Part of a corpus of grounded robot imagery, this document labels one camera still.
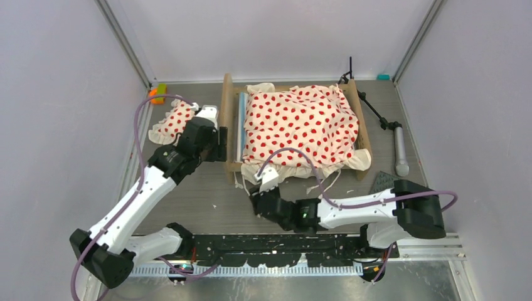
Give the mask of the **strawberry print small pillow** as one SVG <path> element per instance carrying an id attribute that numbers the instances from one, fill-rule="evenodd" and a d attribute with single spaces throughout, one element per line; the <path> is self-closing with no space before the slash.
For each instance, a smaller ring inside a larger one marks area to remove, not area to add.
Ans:
<path id="1" fill-rule="evenodd" d="M 149 140 L 159 145 L 175 143 L 175 140 L 183 133 L 187 122 L 199 110 L 197 103 L 189 104 L 183 100 L 173 100 L 171 110 L 166 112 L 165 117 L 148 131 Z"/>

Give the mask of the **wooden pet bed frame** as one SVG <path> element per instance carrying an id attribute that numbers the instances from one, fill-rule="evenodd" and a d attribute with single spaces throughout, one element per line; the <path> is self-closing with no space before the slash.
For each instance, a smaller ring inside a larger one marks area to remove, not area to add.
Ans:
<path id="1" fill-rule="evenodd" d="M 354 143 L 357 149 L 366 149 L 370 155 L 373 154 L 371 149 L 368 129 L 364 119 L 361 100 L 356 90 L 356 82 L 349 79 L 347 83 L 339 84 L 339 88 L 344 92 L 351 110 L 359 119 L 359 133 Z M 236 159 L 237 154 L 237 119 L 238 119 L 238 96 L 243 92 L 243 85 L 234 85 L 230 73 L 224 75 L 221 94 L 221 109 L 218 114 L 218 125 L 228 129 L 227 134 L 227 160 L 223 164 L 226 178 L 229 184 L 235 184 L 235 174 L 241 170 L 241 162 Z"/>

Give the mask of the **blue striped mattress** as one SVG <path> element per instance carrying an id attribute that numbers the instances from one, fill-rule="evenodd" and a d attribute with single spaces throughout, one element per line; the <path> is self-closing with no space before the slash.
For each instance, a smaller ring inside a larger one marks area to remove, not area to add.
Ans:
<path id="1" fill-rule="evenodd" d="M 245 92 L 240 92 L 238 96 L 238 111 L 237 111 L 237 153 L 236 159 L 237 162 L 243 162 L 243 150 L 245 147 L 245 126 L 244 121 L 246 117 L 246 106 L 247 106 L 248 94 Z"/>

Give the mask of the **strawberry print ruffled blanket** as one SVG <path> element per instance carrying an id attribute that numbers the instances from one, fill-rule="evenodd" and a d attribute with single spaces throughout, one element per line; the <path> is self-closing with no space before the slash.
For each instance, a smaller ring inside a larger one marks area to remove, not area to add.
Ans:
<path id="1" fill-rule="evenodd" d="M 371 155 L 355 146 L 359 119 L 338 85 L 294 86 L 284 91 L 273 83 L 249 85 L 242 178 L 253 184 L 254 175 L 267 163 L 280 181 L 308 178 L 315 168 L 325 179 L 343 168 L 365 171 Z"/>

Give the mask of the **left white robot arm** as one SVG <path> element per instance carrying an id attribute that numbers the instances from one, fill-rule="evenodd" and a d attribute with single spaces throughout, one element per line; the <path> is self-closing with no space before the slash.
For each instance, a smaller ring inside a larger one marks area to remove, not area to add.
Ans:
<path id="1" fill-rule="evenodd" d="M 176 144 L 158 147 L 126 195 L 88 231 L 69 240 L 80 264 L 107 288 L 123 283 L 133 269 L 164 255 L 191 256 L 194 238 L 178 223 L 145 236 L 133 233 L 160 200 L 202 162 L 226 160 L 227 128 L 218 126 L 218 109 L 205 105 L 187 121 Z"/>

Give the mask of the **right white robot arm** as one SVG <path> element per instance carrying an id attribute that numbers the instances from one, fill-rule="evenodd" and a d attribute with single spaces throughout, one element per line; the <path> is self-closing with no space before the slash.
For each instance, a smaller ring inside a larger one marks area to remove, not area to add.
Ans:
<path id="1" fill-rule="evenodd" d="M 374 257 L 404 238 L 437 240 L 446 236 L 436 192 L 405 179 L 365 196 L 292 202 L 282 199 L 275 169 L 266 167 L 254 178 L 258 184 L 250 190 L 250 201 L 257 216 L 278 224 L 285 231 L 309 235 L 360 224 L 358 249 L 366 257 Z"/>

